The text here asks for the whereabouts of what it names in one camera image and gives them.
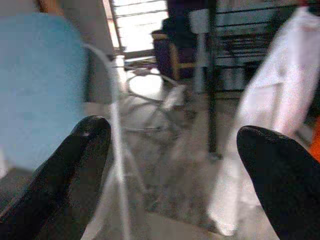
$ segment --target light blue object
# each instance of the light blue object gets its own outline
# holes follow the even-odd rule
[[[84,117],[87,52],[59,16],[0,20],[0,149],[35,169]]]

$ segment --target white coat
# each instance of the white coat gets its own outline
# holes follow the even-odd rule
[[[312,102],[319,66],[320,17],[299,7],[276,34],[268,56],[244,91],[224,149],[207,208],[223,235],[233,235],[239,220],[260,205],[238,154],[238,130],[254,125],[293,137]]]

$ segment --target orange object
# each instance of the orange object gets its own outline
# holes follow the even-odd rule
[[[320,117],[316,121],[309,153],[320,163]]]

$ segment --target black metal pole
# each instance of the black metal pole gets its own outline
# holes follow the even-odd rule
[[[209,9],[209,65],[207,74],[207,91],[208,91],[208,143],[209,156],[213,159],[217,158],[217,130],[216,130],[216,49],[217,49],[217,29],[216,29],[216,15],[217,15],[217,1],[207,0]]]

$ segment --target white cable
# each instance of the white cable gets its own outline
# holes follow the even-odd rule
[[[123,143],[122,143],[122,129],[120,123],[120,108],[119,108],[119,88],[118,79],[111,74],[112,65],[107,55],[100,49],[90,44],[84,44],[85,48],[91,50],[103,62],[107,78],[111,81],[111,125],[112,125],[112,138],[113,138],[113,151],[115,157],[115,169],[119,183],[119,197],[120,197],[120,212],[123,227],[123,239],[130,240],[130,216],[128,193],[125,179],[125,167],[123,156]]]

